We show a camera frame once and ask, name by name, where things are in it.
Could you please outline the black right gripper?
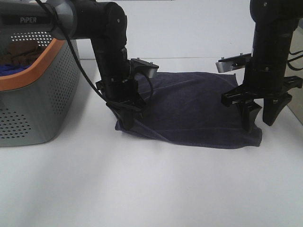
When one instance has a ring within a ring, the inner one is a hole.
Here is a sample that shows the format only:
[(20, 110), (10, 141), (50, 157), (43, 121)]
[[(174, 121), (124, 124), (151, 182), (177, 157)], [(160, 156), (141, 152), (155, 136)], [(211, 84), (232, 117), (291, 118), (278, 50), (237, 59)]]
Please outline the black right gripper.
[(285, 77), (286, 66), (263, 68), (253, 63), (246, 64), (243, 83), (236, 88), (223, 93), (221, 103), (229, 107), (237, 104), (242, 127), (252, 132), (255, 119), (261, 106), (252, 99), (264, 98), (263, 122), (272, 126), (280, 112), (292, 101), (292, 96), (286, 93), (292, 88), (302, 88), (303, 79), (298, 76)]

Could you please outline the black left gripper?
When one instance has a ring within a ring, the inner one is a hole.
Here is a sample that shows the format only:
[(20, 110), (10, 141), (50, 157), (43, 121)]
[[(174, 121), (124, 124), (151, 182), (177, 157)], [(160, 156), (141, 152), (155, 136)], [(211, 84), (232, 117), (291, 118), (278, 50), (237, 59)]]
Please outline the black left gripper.
[(127, 79), (119, 82), (96, 82), (97, 89), (107, 99), (106, 105), (115, 110), (115, 116), (119, 125), (124, 130), (130, 130), (134, 126), (133, 113), (142, 113), (146, 102), (138, 93), (139, 84), (135, 79)]

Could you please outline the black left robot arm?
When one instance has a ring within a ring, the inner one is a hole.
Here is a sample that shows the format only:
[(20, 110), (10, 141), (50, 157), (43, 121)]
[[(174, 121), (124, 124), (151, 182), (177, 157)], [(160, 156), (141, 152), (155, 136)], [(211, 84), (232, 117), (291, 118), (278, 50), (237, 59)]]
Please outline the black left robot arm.
[(48, 0), (0, 3), (2, 33), (47, 32), (58, 40), (89, 39), (101, 75), (98, 92), (121, 126), (131, 129), (145, 103), (138, 94), (134, 62), (127, 57), (127, 16), (114, 2)]

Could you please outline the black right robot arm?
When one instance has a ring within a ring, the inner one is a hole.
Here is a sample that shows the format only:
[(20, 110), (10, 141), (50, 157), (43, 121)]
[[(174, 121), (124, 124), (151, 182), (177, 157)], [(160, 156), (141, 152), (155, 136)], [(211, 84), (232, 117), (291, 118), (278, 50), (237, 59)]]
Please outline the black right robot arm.
[(223, 93), (221, 103), (237, 105), (242, 126), (251, 132), (263, 110), (263, 122), (273, 125), (283, 108), (291, 102), (288, 91), (302, 88), (298, 76), (285, 76), (293, 33), (303, 17), (301, 0), (252, 0), (250, 15), (255, 22), (252, 51), (216, 63), (219, 73), (244, 68), (243, 83)]

